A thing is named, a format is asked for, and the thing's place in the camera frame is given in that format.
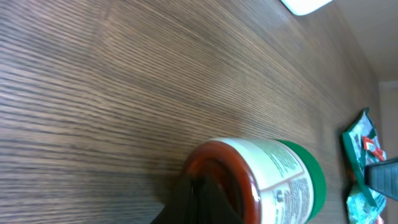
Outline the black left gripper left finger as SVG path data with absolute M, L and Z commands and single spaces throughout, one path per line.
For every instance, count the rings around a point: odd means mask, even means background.
M 172 191 L 170 200 L 151 224 L 198 223 L 198 200 L 194 194 L 195 181 L 190 175 L 181 177 Z

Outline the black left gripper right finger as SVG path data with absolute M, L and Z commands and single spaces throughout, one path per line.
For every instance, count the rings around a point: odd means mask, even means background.
M 197 183 L 197 216 L 199 224 L 243 224 L 218 184 L 211 177 Z

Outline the small jar green lid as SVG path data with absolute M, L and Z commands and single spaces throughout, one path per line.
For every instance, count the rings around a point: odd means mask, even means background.
M 188 156 L 183 173 L 214 178 L 244 223 L 306 223 L 327 196 L 316 158 L 287 140 L 210 139 Z

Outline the green 3M gloves pack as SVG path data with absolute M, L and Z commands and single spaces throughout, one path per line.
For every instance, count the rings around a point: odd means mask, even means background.
M 376 193 L 365 184 L 364 169 L 368 164 L 379 162 L 379 159 L 370 152 L 366 152 L 364 148 L 363 137 L 367 137 L 375 142 L 376 146 L 380 146 L 377 129 L 369 116 L 370 108 L 364 108 L 356 118 L 356 120 L 343 131 L 342 140 L 349 163 L 353 170 L 359 189 L 368 201 L 370 206 L 378 207 L 376 198 L 380 193 Z

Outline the red Nescafe coffee stick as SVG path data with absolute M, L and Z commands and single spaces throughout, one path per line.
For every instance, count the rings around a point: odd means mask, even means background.
M 385 161 L 387 159 L 386 153 L 381 149 L 378 137 L 375 136 L 372 139 L 366 136 L 362 137 L 363 147 L 378 161 Z

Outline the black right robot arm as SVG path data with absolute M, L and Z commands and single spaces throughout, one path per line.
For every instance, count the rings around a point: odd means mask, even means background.
M 397 201 L 397 158 L 367 165 L 364 181 L 370 189 Z

